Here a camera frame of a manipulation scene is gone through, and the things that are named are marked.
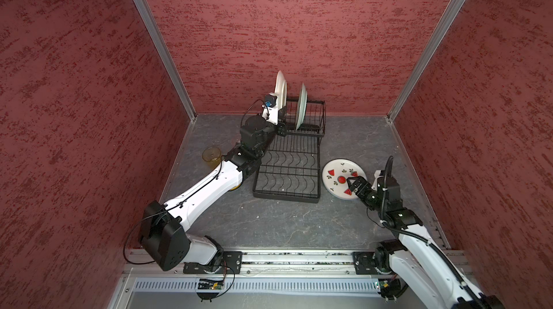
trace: floor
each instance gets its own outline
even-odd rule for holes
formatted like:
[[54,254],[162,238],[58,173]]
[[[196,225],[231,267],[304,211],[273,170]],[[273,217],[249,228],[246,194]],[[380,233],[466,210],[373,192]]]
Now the floor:
[[[182,194],[210,172],[202,152],[211,146],[228,152],[240,140],[240,119],[237,115],[198,116],[184,160],[176,167],[163,201]],[[404,206],[425,224],[431,222],[431,212],[424,198],[416,194],[384,118],[327,117],[320,152],[321,168],[332,159],[345,158],[367,174],[383,169],[388,156],[393,155],[392,174],[401,186]],[[372,249],[379,241],[393,238],[367,218],[365,205],[359,200],[338,199],[324,187],[318,203],[255,198],[253,177],[206,209],[188,233],[211,236],[226,248]],[[376,212],[368,214],[374,220],[378,217]]]

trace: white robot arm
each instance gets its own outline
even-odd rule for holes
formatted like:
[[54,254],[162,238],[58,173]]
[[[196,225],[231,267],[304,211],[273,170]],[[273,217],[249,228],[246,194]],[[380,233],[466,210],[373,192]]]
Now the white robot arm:
[[392,161],[390,157],[386,169],[375,173],[372,186],[363,177],[347,179],[352,193],[369,209],[377,210],[380,222],[397,238],[380,243],[370,265],[382,274],[395,272],[429,309],[504,308],[495,296],[485,296],[470,282],[416,214],[403,207],[399,184],[391,176]]
[[282,72],[275,92],[267,94],[262,114],[240,126],[240,142],[221,164],[192,188],[161,205],[151,202],[144,210],[141,244],[162,270],[180,262],[216,264],[222,248],[208,236],[186,234],[192,223],[227,191],[238,187],[261,165],[266,148],[276,135],[285,135],[287,83]]

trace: red wall panel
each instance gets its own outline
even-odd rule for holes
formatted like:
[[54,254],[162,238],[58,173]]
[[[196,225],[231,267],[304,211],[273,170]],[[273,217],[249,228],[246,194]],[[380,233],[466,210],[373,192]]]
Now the red wall panel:
[[0,8],[0,307],[103,308],[186,114],[132,0]]
[[446,235],[508,308],[553,307],[553,0],[467,0],[397,117]]
[[329,113],[386,114],[449,0],[148,0],[198,112],[304,82]]

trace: white plate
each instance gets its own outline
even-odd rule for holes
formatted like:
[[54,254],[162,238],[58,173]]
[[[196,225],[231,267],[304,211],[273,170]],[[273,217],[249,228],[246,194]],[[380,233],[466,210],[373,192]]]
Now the white plate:
[[277,111],[280,111],[283,106],[286,106],[286,92],[287,90],[287,84],[286,79],[284,78],[284,74],[282,71],[278,71],[278,74],[276,75],[276,85],[275,85],[275,94],[279,98],[276,101],[276,109]]
[[347,159],[331,160],[322,169],[322,183],[332,195],[343,200],[355,200],[358,198],[357,195],[349,195],[346,192],[349,191],[347,182],[340,183],[338,180],[340,176],[344,177],[344,181],[348,177],[355,177],[354,172],[356,172],[358,176],[363,176],[365,179],[367,178],[363,169],[353,161]]
[[301,84],[300,98],[298,99],[298,106],[296,107],[296,130],[298,130],[305,118],[305,108],[308,105],[308,90],[305,89],[305,85]]

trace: black wire dish rack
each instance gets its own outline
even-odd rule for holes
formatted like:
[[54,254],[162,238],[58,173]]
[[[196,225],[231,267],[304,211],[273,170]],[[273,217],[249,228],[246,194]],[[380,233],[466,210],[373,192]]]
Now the black wire dish rack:
[[308,100],[296,130],[298,98],[287,98],[287,136],[276,136],[255,174],[253,196],[317,203],[321,198],[320,144],[325,134],[324,101]]

